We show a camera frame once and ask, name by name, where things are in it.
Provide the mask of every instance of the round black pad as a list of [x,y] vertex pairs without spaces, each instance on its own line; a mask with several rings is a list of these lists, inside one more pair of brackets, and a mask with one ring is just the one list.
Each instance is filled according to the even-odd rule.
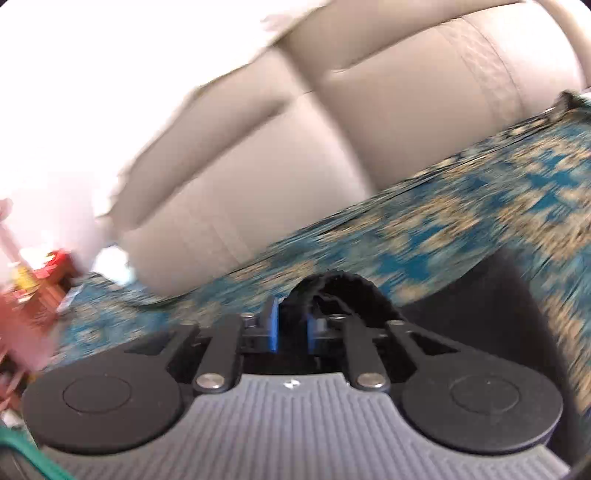
[[460,352],[421,364],[402,392],[402,408],[436,442],[503,455],[545,441],[560,418],[562,397],[550,380],[529,368]]
[[40,443],[104,455],[164,433],[181,413],[181,396],[157,357],[99,354],[40,377],[25,391],[22,409]]

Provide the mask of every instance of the blue plastic part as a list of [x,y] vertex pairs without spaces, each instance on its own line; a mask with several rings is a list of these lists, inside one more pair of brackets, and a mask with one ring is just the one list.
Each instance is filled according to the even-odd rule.
[[271,326],[269,327],[269,350],[271,352],[277,351],[279,331],[279,302],[273,299],[273,308],[271,310]]
[[308,315],[308,353],[313,354],[316,347],[316,319],[312,315]]

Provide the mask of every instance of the metal screw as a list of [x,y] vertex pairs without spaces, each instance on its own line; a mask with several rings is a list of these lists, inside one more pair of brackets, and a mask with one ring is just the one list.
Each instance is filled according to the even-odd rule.
[[220,374],[203,374],[197,377],[197,385],[208,390],[216,390],[220,388],[226,381]]
[[241,313],[240,316],[242,320],[244,320],[245,327],[255,327],[256,326],[256,315],[254,313],[245,312]]
[[385,385],[386,379],[381,374],[367,373],[358,376],[357,383],[365,388],[379,388]]

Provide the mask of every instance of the blue and gold carpet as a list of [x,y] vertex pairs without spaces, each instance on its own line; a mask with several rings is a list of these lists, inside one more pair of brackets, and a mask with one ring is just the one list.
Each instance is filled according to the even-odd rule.
[[90,274],[54,364],[176,323],[257,311],[267,295],[285,296],[323,270],[358,273],[405,304],[504,245],[547,314],[591,433],[591,104],[565,95],[564,115],[555,109],[484,140],[185,296],[163,299]]

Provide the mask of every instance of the white wall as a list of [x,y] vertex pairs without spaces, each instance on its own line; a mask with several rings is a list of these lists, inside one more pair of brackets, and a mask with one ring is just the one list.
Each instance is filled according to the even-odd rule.
[[[92,199],[194,88],[326,0],[8,0],[0,8],[0,197],[24,247],[102,244]],[[7,276],[0,257],[0,281]]]
[[[49,173],[46,182],[17,186],[7,225],[21,247],[54,247],[74,252],[81,268],[89,268],[105,244],[95,223],[91,194],[92,178],[87,172]],[[0,282],[9,279],[8,259],[0,252]]]

